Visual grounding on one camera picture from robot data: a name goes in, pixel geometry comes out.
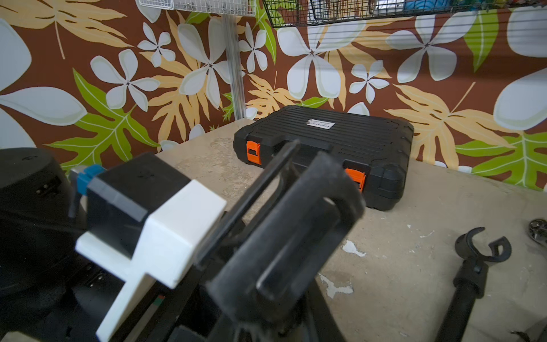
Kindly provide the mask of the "blue object in basket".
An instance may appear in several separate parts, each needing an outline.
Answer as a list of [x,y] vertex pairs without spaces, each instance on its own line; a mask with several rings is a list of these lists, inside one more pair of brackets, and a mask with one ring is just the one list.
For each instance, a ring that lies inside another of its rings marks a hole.
[[412,0],[406,1],[404,10],[411,13],[419,11],[443,11],[450,7],[450,0]]

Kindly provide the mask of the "red handled ratchet wrench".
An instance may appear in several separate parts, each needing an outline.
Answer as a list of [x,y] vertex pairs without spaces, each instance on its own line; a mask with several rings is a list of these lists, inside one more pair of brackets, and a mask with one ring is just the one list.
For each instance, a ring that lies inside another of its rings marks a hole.
[[547,221],[545,219],[533,219],[528,224],[528,236],[534,240],[534,242],[546,247],[546,231]]

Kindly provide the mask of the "black plastic tool case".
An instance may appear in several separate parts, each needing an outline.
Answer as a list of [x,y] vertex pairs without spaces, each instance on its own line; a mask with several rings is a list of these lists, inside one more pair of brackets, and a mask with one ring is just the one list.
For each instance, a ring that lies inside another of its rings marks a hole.
[[240,161],[265,168],[284,145],[299,141],[293,159],[304,171],[319,152],[347,172],[366,205],[389,211],[405,189],[415,129],[402,119],[288,105],[234,134]]

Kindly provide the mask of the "black stand pole with clip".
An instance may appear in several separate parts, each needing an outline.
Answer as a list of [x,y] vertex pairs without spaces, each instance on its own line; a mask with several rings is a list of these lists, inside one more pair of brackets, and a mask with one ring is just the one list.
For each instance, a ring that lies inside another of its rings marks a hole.
[[316,275],[362,218],[356,184],[327,153],[303,172],[288,142],[199,249],[206,267],[232,256],[206,283],[221,316],[209,341],[342,341]]

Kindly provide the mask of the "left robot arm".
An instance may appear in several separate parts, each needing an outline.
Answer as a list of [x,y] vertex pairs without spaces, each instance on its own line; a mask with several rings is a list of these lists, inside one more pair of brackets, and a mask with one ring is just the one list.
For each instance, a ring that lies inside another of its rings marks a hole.
[[1,333],[95,341],[119,279],[75,251],[85,215],[51,153],[1,151]]

